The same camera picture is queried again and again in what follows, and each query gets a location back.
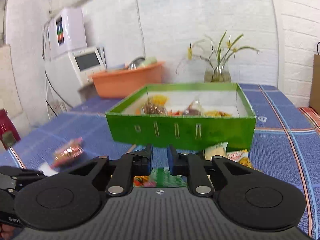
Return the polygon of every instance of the green box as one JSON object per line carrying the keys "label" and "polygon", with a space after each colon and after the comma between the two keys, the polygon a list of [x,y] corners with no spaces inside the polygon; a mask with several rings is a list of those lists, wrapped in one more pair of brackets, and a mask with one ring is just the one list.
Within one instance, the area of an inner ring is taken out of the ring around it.
{"label": "green box", "polygon": [[[206,110],[232,113],[232,117],[135,115],[148,97],[169,97],[168,109],[183,110],[196,98]],[[228,151],[250,149],[256,114],[237,83],[185,83],[147,85],[106,113],[115,141],[178,149],[203,150],[228,142]]]}

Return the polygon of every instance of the hand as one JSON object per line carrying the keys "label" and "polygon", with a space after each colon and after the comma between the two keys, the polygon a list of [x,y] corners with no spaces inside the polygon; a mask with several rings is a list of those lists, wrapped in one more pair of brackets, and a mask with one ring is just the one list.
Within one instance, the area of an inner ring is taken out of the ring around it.
{"label": "hand", "polygon": [[15,227],[8,226],[8,225],[1,225],[1,237],[5,240],[10,240],[13,236],[13,231]]}

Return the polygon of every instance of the green leaf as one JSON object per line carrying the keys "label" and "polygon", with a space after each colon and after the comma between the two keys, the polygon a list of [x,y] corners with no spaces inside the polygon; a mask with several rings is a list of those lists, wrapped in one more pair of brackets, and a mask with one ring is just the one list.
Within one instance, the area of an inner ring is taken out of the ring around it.
{"label": "green leaf", "polygon": [[217,54],[218,49],[217,49],[216,44],[214,43],[214,40],[213,40],[210,36],[208,36],[208,35],[206,35],[206,34],[204,34],[204,37],[206,37],[207,39],[209,39],[210,41],[212,41],[212,43],[213,43],[213,48],[215,49],[216,54]]}
{"label": "green leaf", "polygon": [[228,62],[229,58],[234,55],[234,52],[232,52],[225,60],[224,60],[224,65]]}
{"label": "green leaf", "polygon": [[221,48],[218,49],[218,55],[217,55],[218,65],[220,65],[220,57],[221,57]]}
{"label": "green leaf", "polygon": [[193,44],[192,47],[193,47],[193,48],[194,48],[194,47],[200,48],[200,49],[202,49],[202,52],[203,52],[203,53],[205,52],[204,48],[203,48],[202,46],[200,46],[199,44]]}
{"label": "green leaf", "polygon": [[226,36],[226,34],[227,34],[227,30],[224,32],[224,34],[223,34],[223,36],[222,36],[222,38],[221,38],[221,40],[220,40],[220,42],[219,42],[218,51],[219,51],[219,49],[220,49],[221,43],[222,43],[222,41],[223,41],[223,39],[224,39],[224,36]]}
{"label": "green leaf", "polygon": [[201,43],[201,42],[204,42],[205,41],[205,39],[201,39],[201,40],[199,40],[199,41],[196,41],[196,42],[194,42],[193,44],[192,44],[192,47],[194,47],[195,45],[197,45],[197,44],[199,44],[199,43]]}
{"label": "green leaf", "polygon": [[233,43],[231,43],[231,47],[232,47],[233,45],[235,45],[236,42],[237,42],[239,39],[241,39],[242,37],[243,37],[243,33],[242,33],[241,35],[239,35],[239,36],[233,41]]}
{"label": "green leaf", "polygon": [[256,52],[259,54],[259,50],[256,49],[256,48],[254,48],[254,47],[242,46],[242,47],[240,47],[240,48],[238,49],[238,51],[239,51],[239,50],[242,50],[242,49],[252,49],[252,50],[256,51]]}
{"label": "green leaf", "polygon": [[[238,51],[239,51],[239,50],[242,50],[242,49],[252,49],[252,50],[256,51],[256,52],[259,54],[259,50],[256,49],[256,48],[254,48],[254,47],[242,46],[242,47],[240,47],[240,48],[238,49]],[[230,58],[232,55],[234,55],[234,54],[235,54],[235,53],[232,52],[232,53],[224,60],[224,65],[225,65],[226,62],[228,62],[229,58]]]}

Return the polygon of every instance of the display screen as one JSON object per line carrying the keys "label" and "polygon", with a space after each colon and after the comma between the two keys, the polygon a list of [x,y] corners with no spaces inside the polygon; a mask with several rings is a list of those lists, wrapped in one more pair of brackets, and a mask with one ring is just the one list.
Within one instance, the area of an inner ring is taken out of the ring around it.
{"label": "display screen", "polygon": [[59,43],[59,46],[60,46],[61,44],[64,43],[63,28],[62,28],[62,17],[59,17],[56,22],[57,22],[58,43]]}
{"label": "display screen", "polygon": [[100,62],[95,52],[75,57],[75,59],[80,71],[100,65]]}

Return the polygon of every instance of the snack package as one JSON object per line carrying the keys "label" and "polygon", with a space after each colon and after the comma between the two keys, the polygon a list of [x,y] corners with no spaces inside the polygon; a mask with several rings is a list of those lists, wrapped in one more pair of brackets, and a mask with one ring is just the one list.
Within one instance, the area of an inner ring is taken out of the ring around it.
{"label": "snack package", "polygon": [[202,112],[203,108],[200,105],[199,99],[195,99],[191,102],[187,109],[183,111],[182,115],[201,115]]}
{"label": "snack package", "polygon": [[183,114],[182,111],[176,111],[176,112],[172,112],[172,110],[170,110],[168,112],[168,116],[181,116]]}
{"label": "snack package", "polygon": [[141,108],[141,114],[167,114],[163,106],[158,106],[148,100]]}
{"label": "snack package", "polygon": [[168,98],[163,95],[154,95],[149,100],[156,106],[164,106],[164,104],[168,101]]}
{"label": "snack package", "polygon": [[51,165],[52,168],[73,162],[79,155],[83,153],[80,144],[82,138],[71,140],[54,152],[54,161]]}
{"label": "snack package", "polygon": [[225,116],[232,116],[232,114],[228,114],[223,111],[213,110],[207,111],[203,114],[204,116],[211,116],[211,117],[225,117]]}
{"label": "snack package", "polygon": [[149,176],[134,177],[135,187],[186,187],[186,178],[172,176],[168,167],[153,169]]}
{"label": "snack package", "polygon": [[215,155],[220,155],[228,158],[228,155],[226,152],[227,145],[228,145],[228,142],[223,142],[223,143],[218,143],[208,147],[203,151],[204,158],[208,161],[211,161],[212,157]]}
{"label": "snack package", "polygon": [[252,163],[249,159],[248,151],[247,150],[242,150],[242,151],[235,151],[235,152],[229,152],[228,153],[228,158],[230,160],[233,160],[237,163],[240,163],[244,166],[247,166],[251,169],[253,169]]}

